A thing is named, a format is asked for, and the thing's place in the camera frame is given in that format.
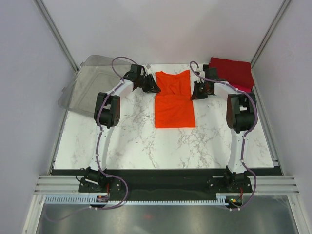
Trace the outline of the orange t shirt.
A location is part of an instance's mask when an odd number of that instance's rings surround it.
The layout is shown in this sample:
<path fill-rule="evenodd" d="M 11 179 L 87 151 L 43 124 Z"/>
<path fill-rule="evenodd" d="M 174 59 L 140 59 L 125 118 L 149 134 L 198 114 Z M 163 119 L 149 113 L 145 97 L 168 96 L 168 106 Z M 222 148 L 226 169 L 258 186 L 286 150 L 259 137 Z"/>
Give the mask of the orange t shirt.
<path fill-rule="evenodd" d="M 155 127 L 194 128 L 190 71 L 175 75 L 156 72 L 156 83 L 161 91 L 155 97 Z"/>

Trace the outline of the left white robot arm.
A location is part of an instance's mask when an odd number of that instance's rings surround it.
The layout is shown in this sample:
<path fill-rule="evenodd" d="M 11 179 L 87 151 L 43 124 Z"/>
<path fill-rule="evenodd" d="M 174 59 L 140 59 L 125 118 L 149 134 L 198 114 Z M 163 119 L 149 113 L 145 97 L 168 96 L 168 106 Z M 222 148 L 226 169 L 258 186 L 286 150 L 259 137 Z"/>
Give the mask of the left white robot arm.
<path fill-rule="evenodd" d="M 161 89 L 156 84 L 153 75 L 147 72 L 148 66 L 131 64 L 123 78 L 108 91 L 97 95 L 94 120 L 97 125 L 97 140 L 89 167 L 85 169 L 85 178 L 90 180 L 90 186 L 97 192 L 105 190 L 107 153 L 114 128 L 121 117 L 121 100 L 137 88 L 145 93 L 159 93 Z"/>

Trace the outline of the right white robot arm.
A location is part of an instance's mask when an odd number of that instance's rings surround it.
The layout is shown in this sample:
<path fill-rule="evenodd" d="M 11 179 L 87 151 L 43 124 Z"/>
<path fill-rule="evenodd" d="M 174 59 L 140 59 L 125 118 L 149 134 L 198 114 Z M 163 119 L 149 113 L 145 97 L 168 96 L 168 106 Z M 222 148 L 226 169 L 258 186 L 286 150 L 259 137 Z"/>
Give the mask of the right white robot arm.
<path fill-rule="evenodd" d="M 220 79 L 216 68 L 205 65 L 203 71 L 204 77 L 199 71 L 195 71 L 195 75 L 201 80 L 194 82 L 191 100 L 218 96 L 226 101 L 226 122 L 231 130 L 231 152 L 227 164 L 230 176 L 223 179 L 223 186 L 227 191 L 234 192 L 241 186 L 236 175 L 241 176 L 247 171 L 244 156 L 247 154 L 248 136 L 258 122 L 254 93 L 242 91 Z"/>

